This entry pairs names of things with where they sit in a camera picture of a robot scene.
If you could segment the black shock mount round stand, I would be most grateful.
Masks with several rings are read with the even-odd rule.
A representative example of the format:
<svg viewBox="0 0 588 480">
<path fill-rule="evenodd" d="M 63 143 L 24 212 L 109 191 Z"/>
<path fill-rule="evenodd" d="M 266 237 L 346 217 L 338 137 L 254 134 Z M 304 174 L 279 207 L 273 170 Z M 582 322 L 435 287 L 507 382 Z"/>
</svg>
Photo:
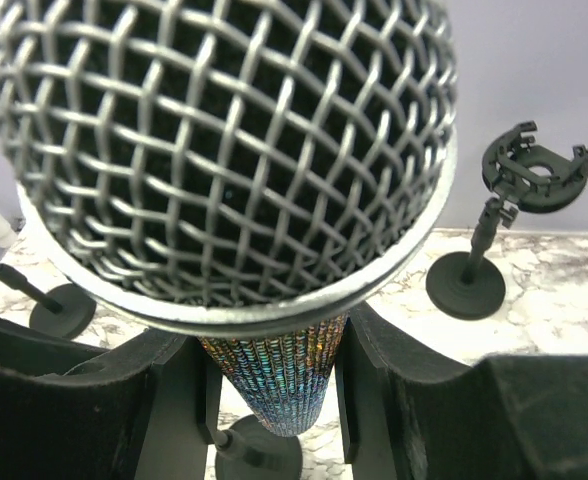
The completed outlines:
<svg viewBox="0 0 588 480">
<path fill-rule="evenodd" d="M 426 275 L 426 292 L 443 313 L 460 320 L 485 319 L 506 295 L 498 267 L 485 257 L 498 229 L 509 229 L 519 213 L 550 214 L 573 203 L 588 181 L 588 147 L 572 147 L 570 159 L 537 143 L 533 121 L 496 138 L 482 156 L 481 173 L 492 196 L 486 201 L 468 252 L 436 260 Z"/>
</svg>

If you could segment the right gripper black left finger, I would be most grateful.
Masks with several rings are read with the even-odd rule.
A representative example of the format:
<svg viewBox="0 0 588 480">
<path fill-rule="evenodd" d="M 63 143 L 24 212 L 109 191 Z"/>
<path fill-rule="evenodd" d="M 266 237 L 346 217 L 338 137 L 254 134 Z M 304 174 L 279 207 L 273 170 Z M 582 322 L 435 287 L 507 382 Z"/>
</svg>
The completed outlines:
<svg viewBox="0 0 588 480">
<path fill-rule="evenodd" d="M 213 424 L 199 342 L 103 349 L 0 318 L 0 479 L 201 479 Z"/>
</svg>

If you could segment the glitter rhinestone microphone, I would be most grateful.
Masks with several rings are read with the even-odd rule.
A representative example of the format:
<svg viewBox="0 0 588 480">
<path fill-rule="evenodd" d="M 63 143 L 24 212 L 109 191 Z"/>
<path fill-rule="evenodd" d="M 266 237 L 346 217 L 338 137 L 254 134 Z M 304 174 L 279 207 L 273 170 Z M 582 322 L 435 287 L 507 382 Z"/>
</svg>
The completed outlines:
<svg viewBox="0 0 588 480">
<path fill-rule="evenodd" d="M 349 310 L 456 167 L 442 1 L 0 1 L 0 145 L 51 261 L 317 420 Z"/>
</svg>

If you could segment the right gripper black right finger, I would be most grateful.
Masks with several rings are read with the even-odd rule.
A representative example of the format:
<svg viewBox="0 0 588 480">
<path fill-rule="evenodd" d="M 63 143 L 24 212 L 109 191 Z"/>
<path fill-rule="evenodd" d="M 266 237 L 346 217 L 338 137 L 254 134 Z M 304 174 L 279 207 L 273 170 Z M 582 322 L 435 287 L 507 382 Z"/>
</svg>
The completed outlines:
<svg viewBox="0 0 588 480">
<path fill-rule="evenodd" d="M 360 304 L 335 375 L 357 479 L 588 479 L 588 356 L 467 366 Z"/>
</svg>

